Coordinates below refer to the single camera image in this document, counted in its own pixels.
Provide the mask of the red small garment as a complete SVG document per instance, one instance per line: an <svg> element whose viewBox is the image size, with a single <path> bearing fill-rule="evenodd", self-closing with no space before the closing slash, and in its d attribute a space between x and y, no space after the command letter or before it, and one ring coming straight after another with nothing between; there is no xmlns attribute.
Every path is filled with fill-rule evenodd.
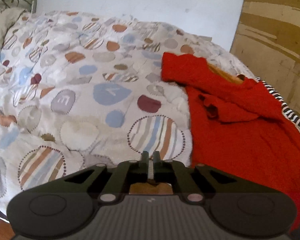
<svg viewBox="0 0 300 240"><path fill-rule="evenodd" d="M187 92L192 163L271 187L296 205L300 225L300 132L261 82L234 83L211 71L206 59L164 53L161 77Z"/></svg>

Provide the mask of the patterned circle print duvet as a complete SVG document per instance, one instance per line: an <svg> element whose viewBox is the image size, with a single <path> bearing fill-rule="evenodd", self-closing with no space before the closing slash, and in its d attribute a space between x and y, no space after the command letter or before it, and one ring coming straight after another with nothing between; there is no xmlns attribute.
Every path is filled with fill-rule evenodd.
<svg viewBox="0 0 300 240"><path fill-rule="evenodd" d="M167 23L23 12L0 49L0 211L21 191L143 151L189 165L187 95L162 81L165 52L253 77L222 47Z"/></svg>

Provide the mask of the black white striped cloth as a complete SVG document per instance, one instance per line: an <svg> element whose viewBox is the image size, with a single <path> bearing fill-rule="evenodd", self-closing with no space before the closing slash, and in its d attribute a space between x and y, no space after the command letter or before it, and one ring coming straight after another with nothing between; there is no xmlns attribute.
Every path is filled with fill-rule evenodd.
<svg viewBox="0 0 300 240"><path fill-rule="evenodd" d="M293 111L288 104L284 101L283 97L279 94L279 92L273 88L271 85L263 81L261 78L257 77L256 80L258 82L263 83L264 87L268 90L268 92L281 103L282 114L285 116L286 119L290 120L294 123L295 127L300 132L300 116L297 115L295 111Z"/></svg>

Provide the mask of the beige pillow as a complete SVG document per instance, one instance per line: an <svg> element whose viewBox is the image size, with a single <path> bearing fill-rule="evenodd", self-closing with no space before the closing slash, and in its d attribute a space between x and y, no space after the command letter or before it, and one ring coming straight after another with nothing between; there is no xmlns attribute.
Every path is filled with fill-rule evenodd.
<svg viewBox="0 0 300 240"><path fill-rule="evenodd" d="M0 13L0 49L3 46L7 31L17 22L24 11L23 8L8 8Z"/></svg>

